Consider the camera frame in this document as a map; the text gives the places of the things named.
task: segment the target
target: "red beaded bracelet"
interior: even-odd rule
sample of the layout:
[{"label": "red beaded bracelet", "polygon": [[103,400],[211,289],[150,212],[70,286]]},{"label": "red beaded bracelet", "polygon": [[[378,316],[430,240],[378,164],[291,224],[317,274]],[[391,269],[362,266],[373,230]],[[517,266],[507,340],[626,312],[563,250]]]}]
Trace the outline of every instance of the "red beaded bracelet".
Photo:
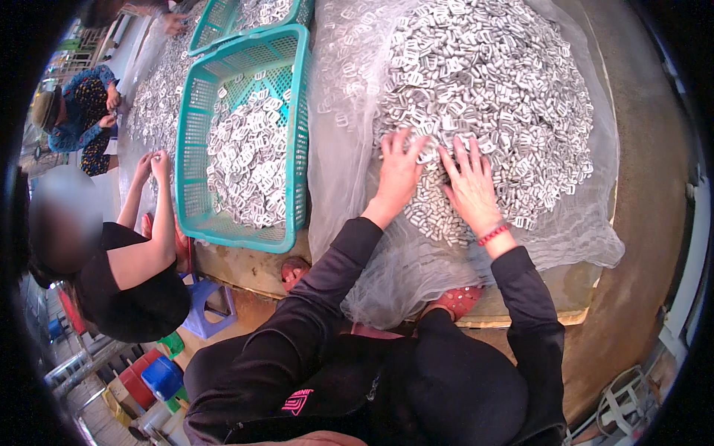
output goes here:
[{"label": "red beaded bracelet", "polygon": [[498,234],[502,233],[505,230],[508,230],[509,224],[505,223],[503,225],[498,226],[496,229],[492,230],[490,233],[486,234],[483,236],[479,241],[478,245],[479,246],[484,246],[486,243],[491,241],[494,237],[496,237]]}]

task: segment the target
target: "red slipper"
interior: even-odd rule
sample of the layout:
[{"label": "red slipper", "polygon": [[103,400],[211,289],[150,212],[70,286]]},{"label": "red slipper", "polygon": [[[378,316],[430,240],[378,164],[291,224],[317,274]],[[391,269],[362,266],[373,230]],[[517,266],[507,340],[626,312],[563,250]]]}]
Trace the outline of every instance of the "red slipper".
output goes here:
[{"label": "red slipper", "polygon": [[461,319],[478,302],[483,294],[482,288],[467,286],[463,288],[452,288],[444,291],[444,294],[430,304],[443,305],[454,315],[454,322]]},{"label": "red slipper", "polygon": [[[286,259],[280,267],[280,276],[281,281],[283,283],[283,288],[285,288],[285,292],[290,293],[290,290],[293,289],[293,286],[295,286],[295,284],[305,274],[307,274],[309,270],[310,265],[302,258],[290,257]],[[287,280],[289,274],[293,274],[295,278],[292,280]]]},{"label": "red slipper", "polygon": [[154,225],[154,216],[150,213],[145,213],[141,217],[141,234],[151,240],[151,229]]}]

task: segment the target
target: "green plastic stool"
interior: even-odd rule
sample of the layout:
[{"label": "green plastic stool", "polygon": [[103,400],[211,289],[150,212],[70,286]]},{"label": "green plastic stool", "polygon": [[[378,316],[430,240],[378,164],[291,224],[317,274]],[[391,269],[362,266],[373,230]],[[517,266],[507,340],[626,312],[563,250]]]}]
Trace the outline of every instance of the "green plastic stool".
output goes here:
[{"label": "green plastic stool", "polygon": [[169,349],[169,359],[174,359],[176,355],[183,352],[183,341],[177,332],[157,340],[158,343],[164,344]]},{"label": "green plastic stool", "polygon": [[176,398],[181,398],[183,401],[189,402],[185,387],[178,389],[178,391],[173,397],[170,397],[167,401],[164,401],[166,408],[169,409],[169,412],[171,412],[172,415],[178,412],[179,409],[181,409],[181,404],[176,401]]}]

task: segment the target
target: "teal plastic basket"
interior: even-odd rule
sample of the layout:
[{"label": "teal plastic basket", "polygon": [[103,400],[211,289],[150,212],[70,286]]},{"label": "teal plastic basket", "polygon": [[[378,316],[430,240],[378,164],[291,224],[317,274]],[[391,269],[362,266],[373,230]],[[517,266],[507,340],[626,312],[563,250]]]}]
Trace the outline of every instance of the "teal plastic basket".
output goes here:
[{"label": "teal plastic basket", "polygon": [[308,26],[313,15],[314,0],[293,0],[285,18],[269,25],[233,32],[241,20],[241,0],[210,0],[193,31],[188,44],[189,56],[207,53],[237,37],[247,36],[289,24]]},{"label": "teal plastic basket", "polygon": [[[224,44],[194,62],[188,70],[178,113],[176,147],[176,215],[178,225],[189,237],[203,238],[225,246],[285,253],[295,244],[295,232],[305,223],[308,165],[308,109],[306,80],[310,65],[309,33],[302,25],[288,25]],[[259,81],[255,73],[265,71]],[[239,74],[243,79],[232,81]],[[230,215],[213,211],[208,190],[206,137],[213,118],[218,89],[221,99],[234,110],[245,104],[253,91],[267,88],[282,97],[290,88],[291,98],[281,107],[279,125],[288,126],[286,152],[285,228],[254,229],[233,222]]]}]

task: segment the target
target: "finger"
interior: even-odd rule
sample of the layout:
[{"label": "finger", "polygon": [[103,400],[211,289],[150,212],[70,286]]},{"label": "finger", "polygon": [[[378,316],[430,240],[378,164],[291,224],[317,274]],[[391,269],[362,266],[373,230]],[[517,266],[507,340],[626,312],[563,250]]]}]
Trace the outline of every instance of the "finger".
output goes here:
[{"label": "finger", "polygon": [[483,172],[483,176],[490,180],[491,179],[491,163],[488,162],[488,158],[486,158],[485,156],[482,156],[481,159],[479,160],[479,163],[481,164],[481,170]]},{"label": "finger", "polygon": [[439,155],[441,156],[441,163],[444,165],[446,173],[448,173],[449,178],[454,181],[459,177],[459,174],[458,170],[456,170],[456,166],[454,165],[453,160],[448,155],[446,149],[442,146],[439,146]]},{"label": "finger", "polygon": [[414,174],[416,175],[416,180],[419,181],[419,177],[421,177],[421,173],[424,170],[424,165],[423,164],[416,164],[416,167],[414,168]]},{"label": "finger", "polygon": [[469,138],[468,145],[471,147],[471,167],[474,173],[483,173],[483,167],[478,168],[481,165],[481,148],[478,147],[478,140],[476,138]]},{"label": "finger", "polygon": [[471,170],[471,163],[468,162],[468,155],[466,155],[466,149],[463,147],[463,142],[458,136],[453,137],[453,151],[456,154],[456,160],[461,165],[461,173],[470,174],[473,173]]},{"label": "finger", "polygon": [[456,203],[456,197],[454,196],[453,189],[451,188],[451,186],[449,186],[448,184],[442,184],[439,187],[442,191],[444,191],[444,193],[446,194],[446,198],[448,198],[449,203],[451,203],[451,205],[453,206],[453,204]]},{"label": "finger", "polygon": [[394,142],[392,143],[392,153],[402,153],[404,154],[404,141],[409,137],[411,133],[411,127],[402,128],[399,133],[394,137]]},{"label": "finger", "polygon": [[396,135],[396,133],[387,133],[385,136],[382,136],[382,155],[384,155],[385,158],[392,153],[394,135]]},{"label": "finger", "polygon": [[422,136],[418,140],[414,141],[409,148],[409,152],[407,152],[407,157],[412,160],[413,162],[416,162],[416,159],[419,158],[419,153],[424,149],[424,145],[429,141],[428,136]]}]

